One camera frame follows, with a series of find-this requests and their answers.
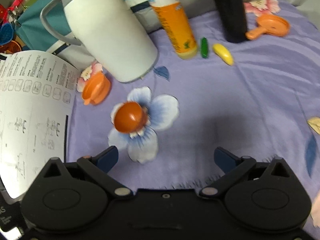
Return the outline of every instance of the pink flower print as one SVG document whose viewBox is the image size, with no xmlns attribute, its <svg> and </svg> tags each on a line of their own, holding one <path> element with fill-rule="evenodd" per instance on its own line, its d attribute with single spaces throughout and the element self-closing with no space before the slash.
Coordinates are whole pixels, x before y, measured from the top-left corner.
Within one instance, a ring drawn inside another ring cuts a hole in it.
<svg viewBox="0 0 320 240">
<path fill-rule="evenodd" d="M 257 17 L 262 14 L 277 13 L 281 10 L 278 5 L 278 0 L 257 0 L 254 2 L 245 2 L 244 9 L 246 13 L 254 13 Z"/>
<path fill-rule="evenodd" d="M 89 78 L 98 72 L 102 72 L 102 65 L 98 61 L 94 61 L 89 67 L 82 71 L 77 84 L 78 92 L 82 92 Z"/>
</svg>

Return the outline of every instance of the screw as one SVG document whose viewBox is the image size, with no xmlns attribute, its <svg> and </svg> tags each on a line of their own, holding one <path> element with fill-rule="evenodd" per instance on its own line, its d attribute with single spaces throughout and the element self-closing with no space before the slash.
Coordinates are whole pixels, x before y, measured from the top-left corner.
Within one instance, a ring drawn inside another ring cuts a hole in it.
<svg viewBox="0 0 320 240">
<path fill-rule="evenodd" d="M 127 196 L 131 193 L 131 190 L 126 187 L 119 187 L 115 190 L 115 194 L 118 196 Z"/>
<path fill-rule="evenodd" d="M 213 196 L 218 193 L 218 190 L 215 187 L 205 187 L 202 190 L 202 194 L 207 195 L 207 196 Z"/>
<path fill-rule="evenodd" d="M 171 195 L 170 195 L 170 194 L 163 194 L 162 197 L 163 197 L 163 198 L 170 198 Z"/>
</svg>

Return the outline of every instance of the paper sheet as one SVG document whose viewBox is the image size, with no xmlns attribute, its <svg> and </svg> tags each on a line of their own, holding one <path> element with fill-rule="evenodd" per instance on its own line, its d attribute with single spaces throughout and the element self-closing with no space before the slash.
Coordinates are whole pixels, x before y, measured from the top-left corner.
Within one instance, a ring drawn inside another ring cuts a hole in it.
<svg viewBox="0 0 320 240">
<path fill-rule="evenodd" d="M 28 189 L 49 158 L 64 161 L 79 75 L 42 51 L 0 61 L 0 176 L 12 198 Z"/>
</svg>

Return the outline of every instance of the blue and white flower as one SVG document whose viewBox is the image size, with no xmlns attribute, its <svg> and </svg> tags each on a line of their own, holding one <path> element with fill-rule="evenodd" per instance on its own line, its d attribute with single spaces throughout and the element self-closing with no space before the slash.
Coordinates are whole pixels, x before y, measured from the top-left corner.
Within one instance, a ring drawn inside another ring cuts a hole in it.
<svg viewBox="0 0 320 240">
<path fill-rule="evenodd" d="M 148 114 L 148 122 L 141 131 L 124 134 L 113 128 L 108 135 L 109 145 L 114 145 L 118 150 L 127 148 L 129 157 L 134 162 L 145 163 L 153 160 L 158 153 L 158 137 L 156 131 L 169 129 L 179 115 L 178 100 L 170 95 L 159 95 L 151 101 L 151 90 L 148 87 L 135 88 L 127 97 L 128 101 L 135 101 Z M 123 105 L 119 103 L 111 112 L 111 122 Z"/>
</svg>

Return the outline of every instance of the gray jug handle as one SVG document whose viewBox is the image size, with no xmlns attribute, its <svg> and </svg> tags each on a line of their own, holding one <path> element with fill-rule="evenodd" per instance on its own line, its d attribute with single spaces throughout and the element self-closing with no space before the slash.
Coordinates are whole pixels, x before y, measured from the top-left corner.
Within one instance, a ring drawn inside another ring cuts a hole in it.
<svg viewBox="0 0 320 240">
<path fill-rule="evenodd" d="M 68 38 L 68 37 L 61 35 L 60 33 L 58 33 L 56 30 L 54 30 L 51 27 L 51 25 L 49 24 L 49 22 L 46 19 L 48 12 L 50 12 L 59 2 L 61 2 L 61 0 L 52 0 L 46 6 L 44 6 L 44 8 L 41 10 L 41 13 L 40 13 L 40 21 L 42 22 L 44 28 L 52 36 L 56 37 L 58 40 L 63 41 L 65 43 L 80 46 L 82 44 L 81 41 L 76 40 L 76 39 L 72 39 L 72 38 Z"/>
</svg>

